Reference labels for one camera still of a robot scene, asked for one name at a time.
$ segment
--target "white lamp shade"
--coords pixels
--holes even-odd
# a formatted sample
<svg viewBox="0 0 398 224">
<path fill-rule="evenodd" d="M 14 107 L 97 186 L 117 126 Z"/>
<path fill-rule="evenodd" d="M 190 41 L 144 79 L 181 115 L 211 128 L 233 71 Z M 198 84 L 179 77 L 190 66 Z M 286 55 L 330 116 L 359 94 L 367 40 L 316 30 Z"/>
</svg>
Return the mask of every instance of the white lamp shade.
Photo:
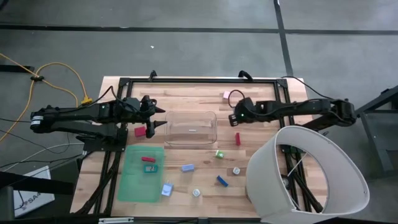
<svg viewBox="0 0 398 224">
<path fill-rule="evenodd" d="M 328 198 L 321 213 L 296 210 L 280 177 L 276 145 L 304 150 L 319 163 L 328 184 Z M 261 222 L 316 223 L 361 211 L 369 202 L 365 179 L 353 161 L 335 143 L 300 126 L 279 130 L 250 158 L 247 191 Z"/>
</svg>

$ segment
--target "concrete floor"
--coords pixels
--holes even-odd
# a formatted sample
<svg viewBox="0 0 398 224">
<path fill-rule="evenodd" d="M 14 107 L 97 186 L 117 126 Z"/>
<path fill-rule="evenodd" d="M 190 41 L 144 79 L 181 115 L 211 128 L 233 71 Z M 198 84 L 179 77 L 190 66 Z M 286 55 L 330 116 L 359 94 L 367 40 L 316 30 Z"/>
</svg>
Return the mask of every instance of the concrete floor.
<svg viewBox="0 0 398 224">
<path fill-rule="evenodd" d="M 398 1 L 280 0 L 286 29 L 397 30 Z M 61 1 L 13 0 L 0 12 L 1 23 L 121 27 L 220 27 L 277 29 L 271 0 L 146 0 Z M 287 35 L 296 77 L 324 95 L 349 98 L 359 108 L 386 88 L 398 84 L 396 35 Z M 36 68 L 64 62 L 76 69 L 88 94 L 96 98 L 105 75 L 226 76 L 245 70 L 254 77 L 286 75 L 278 34 L 62 32 L 0 30 L 0 52 Z M 0 58 L 0 63 L 9 62 Z M 78 80 L 62 67 L 43 71 L 46 79 L 83 96 Z M 27 75 L 0 75 L 0 117 L 15 119 L 26 103 Z M 308 91 L 310 98 L 317 95 Z M 71 96 L 39 83 L 29 111 L 48 104 L 73 106 Z M 29 113 L 24 116 L 29 120 Z M 0 122 L 7 130 L 10 123 Z M 371 201 L 353 218 L 398 221 L 397 177 L 371 180 L 381 171 L 376 152 L 368 146 L 362 124 L 330 128 L 327 136 L 352 158 L 369 180 Z M 65 133 L 35 135 L 20 123 L 13 133 L 44 146 L 67 142 Z M 40 147 L 7 137 L 0 143 L 0 165 L 21 160 Z M 34 159 L 49 160 L 78 154 L 80 147 Z M 26 173 L 40 164 L 10 170 Z"/>
</svg>

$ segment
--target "red block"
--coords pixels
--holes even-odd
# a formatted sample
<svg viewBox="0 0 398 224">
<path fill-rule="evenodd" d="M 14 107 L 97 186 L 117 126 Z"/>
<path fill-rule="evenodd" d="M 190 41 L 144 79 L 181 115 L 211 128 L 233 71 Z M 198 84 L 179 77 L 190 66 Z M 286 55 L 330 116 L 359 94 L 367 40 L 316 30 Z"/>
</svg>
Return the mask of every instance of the red block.
<svg viewBox="0 0 398 224">
<path fill-rule="evenodd" d="M 134 135 L 136 137 L 145 136 L 145 127 L 134 128 Z"/>
<path fill-rule="evenodd" d="M 145 157 L 145 156 L 142 156 L 142 157 L 141 157 L 141 160 L 142 160 L 142 161 L 145 161 L 145 162 L 155 162 L 155 159 L 154 159 L 154 158 Z"/>
<path fill-rule="evenodd" d="M 236 140 L 236 145 L 240 146 L 241 145 L 241 136 L 239 135 L 239 133 L 235 134 L 235 140 Z"/>
</svg>

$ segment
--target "green tray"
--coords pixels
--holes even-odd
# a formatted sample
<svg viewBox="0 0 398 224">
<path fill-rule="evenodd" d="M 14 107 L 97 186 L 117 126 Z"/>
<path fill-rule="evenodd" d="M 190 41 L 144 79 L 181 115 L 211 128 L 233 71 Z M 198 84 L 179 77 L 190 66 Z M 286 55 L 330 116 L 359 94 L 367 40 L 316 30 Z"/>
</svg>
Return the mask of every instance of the green tray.
<svg viewBox="0 0 398 224">
<path fill-rule="evenodd" d="M 156 162 L 141 161 L 141 157 Z M 156 173 L 144 173 L 144 165 L 158 166 Z M 164 149 L 162 147 L 128 146 L 124 156 L 118 200 L 122 202 L 158 202 L 162 191 Z"/>
</svg>

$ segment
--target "wooden table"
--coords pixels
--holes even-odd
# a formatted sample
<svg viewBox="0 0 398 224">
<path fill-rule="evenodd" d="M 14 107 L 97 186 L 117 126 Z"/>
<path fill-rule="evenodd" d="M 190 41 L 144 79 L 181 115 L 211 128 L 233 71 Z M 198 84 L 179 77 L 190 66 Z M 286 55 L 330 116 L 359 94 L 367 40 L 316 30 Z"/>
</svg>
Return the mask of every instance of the wooden table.
<svg viewBox="0 0 398 224">
<path fill-rule="evenodd" d="M 112 85 L 118 88 L 120 77 L 104 77 L 100 95 Z M 304 85 L 294 79 L 287 79 L 289 93 L 292 101 L 304 101 L 307 94 Z M 225 90 L 241 90 L 253 101 L 275 100 L 272 85 L 257 83 L 135 83 L 132 89 L 132 97 L 141 99 L 144 95 L 150 95 L 157 100 L 157 106 L 166 111 L 175 112 L 206 112 L 216 113 L 218 121 L 217 142 L 211 147 L 198 146 L 194 149 L 170 147 L 164 143 L 165 126 L 156 129 L 156 134 L 151 139 L 136 139 L 134 128 L 136 124 L 129 124 L 129 137 L 127 145 L 142 144 L 146 146 L 162 146 L 165 149 L 164 182 L 174 184 L 171 197 L 160 197 L 157 203 L 133 203 L 117 200 L 119 181 L 123 169 L 124 158 L 119 166 L 118 182 L 114 197 L 112 216 L 135 217 L 235 217 L 257 218 L 258 215 L 253 205 L 246 197 L 246 166 L 250 157 L 265 142 L 268 141 L 280 128 L 278 121 L 271 123 L 240 124 L 231 127 L 228 115 L 232 109 L 223 99 Z M 102 101 L 113 100 L 112 94 L 107 94 Z M 152 120 L 164 120 L 166 113 L 156 114 Z M 312 119 L 311 116 L 296 116 L 295 122 L 303 124 Z M 241 135 L 241 145 L 235 144 L 235 133 Z M 225 153 L 224 159 L 215 159 L 215 151 L 219 149 Z M 94 152 L 84 160 L 71 212 L 77 211 L 89 199 L 100 180 L 104 153 Z M 284 155 L 278 151 L 280 171 L 286 174 Z M 195 171 L 183 174 L 181 165 L 194 164 Z M 323 172 L 317 162 L 309 155 L 303 160 L 308 188 L 324 205 L 327 196 L 327 186 Z M 234 175 L 232 170 L 239 167 L 241 173 Z M 229 183 L 229 186 L 220 185 L 216 177 L 221 175 Z M 195 198 L 193 189 L 199 189 L 201 195 Z M 302 203 L 301 190 L 297 192 Z M 103 208 L 106 205 L 108 188 L 104 191 Z"/>
</svg>

